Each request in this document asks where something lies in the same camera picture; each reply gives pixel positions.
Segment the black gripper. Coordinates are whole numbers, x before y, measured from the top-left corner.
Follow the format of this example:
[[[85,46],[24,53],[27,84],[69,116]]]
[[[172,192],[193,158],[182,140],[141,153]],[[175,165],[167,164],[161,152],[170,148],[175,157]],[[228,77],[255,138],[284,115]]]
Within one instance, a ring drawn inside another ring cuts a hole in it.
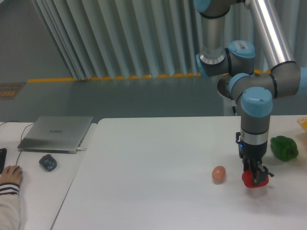
[[[265,186],[269,182],[269,177],[274,174],[269,172],[266,166],[262,166],[262,157],[267,150],[267,142],[261,144],[249,144],[243,139],[243,132],[236,132],[236,143],[238,144],[239,157],[243,162],[243,172],[250,170],[252,172],[252,185]]]

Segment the white striped sleeve forearm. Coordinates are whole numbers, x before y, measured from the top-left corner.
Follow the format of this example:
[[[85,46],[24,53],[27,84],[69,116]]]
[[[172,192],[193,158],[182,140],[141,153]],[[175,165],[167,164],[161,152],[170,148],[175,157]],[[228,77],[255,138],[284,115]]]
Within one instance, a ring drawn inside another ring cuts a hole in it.
[[[18,230],[20,227],[20,187],[13,183],[0,184],[0,229]]]

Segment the person's hand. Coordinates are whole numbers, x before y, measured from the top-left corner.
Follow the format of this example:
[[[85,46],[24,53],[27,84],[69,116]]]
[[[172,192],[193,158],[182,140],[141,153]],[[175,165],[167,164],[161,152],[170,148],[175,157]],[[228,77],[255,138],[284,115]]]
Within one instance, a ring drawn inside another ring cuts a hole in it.
[[[23,170],[20,166],[7,166],[0,176],[0,184],[16,184],[20,186],[23,178]]]

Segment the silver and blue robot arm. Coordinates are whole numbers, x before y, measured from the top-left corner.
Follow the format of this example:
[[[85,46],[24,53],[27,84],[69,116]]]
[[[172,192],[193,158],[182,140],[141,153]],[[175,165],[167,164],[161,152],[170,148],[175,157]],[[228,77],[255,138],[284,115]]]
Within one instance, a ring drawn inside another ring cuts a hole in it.
[[[297,65],[285,38],[274,4],[269,0],[246,0],[263,45],[269,74],[253,77],[254,46],[236,40],[224,47],[224,22],[234,0],[196,0],[194,8],[202,19],[203,47],[196,56],[200,73],[211,77],[227,73],[226,97],[232,99],[241,116],[236,134],[243,162],[246,187],[265,186],[272,173],[262,164],[268,143],[273,99],[307,91],[307,70]]]

